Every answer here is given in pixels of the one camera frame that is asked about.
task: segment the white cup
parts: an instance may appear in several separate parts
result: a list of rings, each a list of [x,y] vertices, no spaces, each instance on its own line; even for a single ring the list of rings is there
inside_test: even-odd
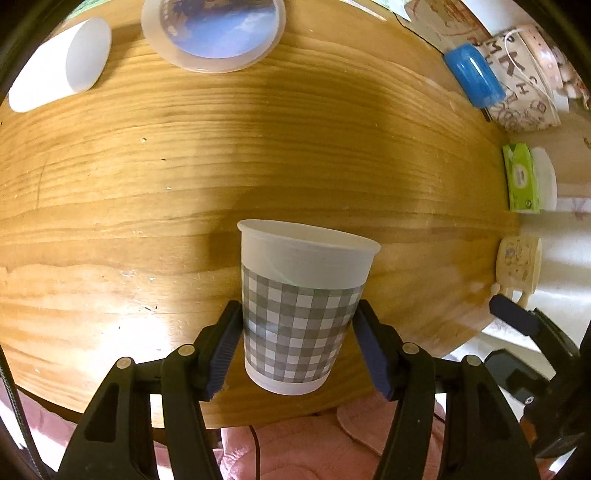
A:
[[[102,18],[89,18],[41,45],[8,92],[15,112],[28,112],[88,90],[105,68],[111,28]]]
[[[300,223],[238,228],[246,372],[274,393],[312,392],[330,373],[380,245]]]

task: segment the green packet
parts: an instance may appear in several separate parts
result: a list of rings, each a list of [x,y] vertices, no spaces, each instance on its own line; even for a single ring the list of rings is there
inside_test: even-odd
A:
[[[538,179],[530,149],[524,143],[505,145],[503,157],[509,187],[509,209],[518,213],[539,213]]]

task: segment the wooden tabletop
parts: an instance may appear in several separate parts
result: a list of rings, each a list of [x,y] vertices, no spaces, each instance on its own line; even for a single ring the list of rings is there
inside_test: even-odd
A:
[[[90,91],[28,113],[0,107],[0,342],[19,385],[83,411],[119,357],[192,342],[240,298],[246,218],[378,241],[364,297],[433,355],[489,323],[496,249],[517,231],[507,138],[439,52],[372,2],[288,0],[264,61],[198,74],[154,53],[141,3],[112,0],[68,23],[113,27]],[[301,397],[257,387],[241,349],[202,405],[209,427],[372,390],[351,333],[325,385]]]

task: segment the checkered paper cup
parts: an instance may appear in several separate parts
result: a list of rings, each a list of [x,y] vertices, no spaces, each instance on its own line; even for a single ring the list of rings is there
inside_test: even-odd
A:
[[[312,392],[330,373],[380,246],[299,223],[238,228],[246,372],[274,393]]]

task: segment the white cable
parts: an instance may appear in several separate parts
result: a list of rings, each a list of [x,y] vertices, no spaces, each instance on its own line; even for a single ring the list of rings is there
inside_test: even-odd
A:
[[[550,102],[550,110],[552,111],[552,116],[554,117],[554,121],[560,123],[560,117],[558,115],[558,109],[556,108],[556,105],[554,104],[554,99],[548,95],[548,93],[543,90],[542,88],[540,88],[538,85],[536,85],[525,73],[523,70],[521,70],[521,68],[519,67],[519,65],[517,65],[517,63],[515,62],[515,60],[513,59],[513,57],[511,56],[511,53],[509,52],[509,45],[507,43],[509,37],[513,34],[519,33],[521,32],[523,29],[522,28],[514,28],[513,30],[508,31],[505,34],[505,37],[503,38],[503,46],[505,47],[505,51],[507,52],[507,57],[509,57],[509,61],[513,64],[513,66],[515,67],[515,69],[517,70],[517,72],[521,75],[521,77],[527,82],[529,83],[533,88],[535,88],[536,90],[538,90],[538,92],[540,92],[542,95],[544,95],[548,101]]]

